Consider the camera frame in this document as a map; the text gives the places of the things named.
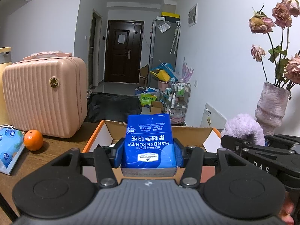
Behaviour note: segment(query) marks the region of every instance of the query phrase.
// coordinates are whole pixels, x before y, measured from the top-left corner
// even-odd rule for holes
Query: doorway
[[[139,82],[143,28],[144,21],[108,21],[105,82]]]
[[[95,11],[93,12],[91,34],[88,48],[88,87],[98,86],[98,64],[99,46],[101,34],[102,18]]]

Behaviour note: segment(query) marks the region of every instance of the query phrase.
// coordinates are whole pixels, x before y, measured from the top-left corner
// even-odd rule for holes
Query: beige bottle
[[[0,125],[10,124],[3,95],[2,73],[4,68],[11,64],[11,47],[0,48]]]

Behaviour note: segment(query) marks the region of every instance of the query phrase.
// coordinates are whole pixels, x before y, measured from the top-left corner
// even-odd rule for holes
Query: tiled floor
[[[104,82],[96,87],[94,92],[110,93],[117,95],[134,96],[136,84],[123,84],[114,82]],[[142,108],[142,114],[150,114],[150,110],[147,107]]]

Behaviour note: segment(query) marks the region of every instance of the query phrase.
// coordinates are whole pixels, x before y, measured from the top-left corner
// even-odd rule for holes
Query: door handle
[[[130,59],[130,53],[131,53],[131,50],[128,50],[128,52],[125,52],[125,53],[128,54],[127,59]]]

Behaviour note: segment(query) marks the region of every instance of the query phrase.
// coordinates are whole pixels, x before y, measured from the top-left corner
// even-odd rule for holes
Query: green package
[[[155,101],[157,98],[156,95],[151,94],[141,94],[141,104],[144,107],[145,105],[150,105],[152,101]]]

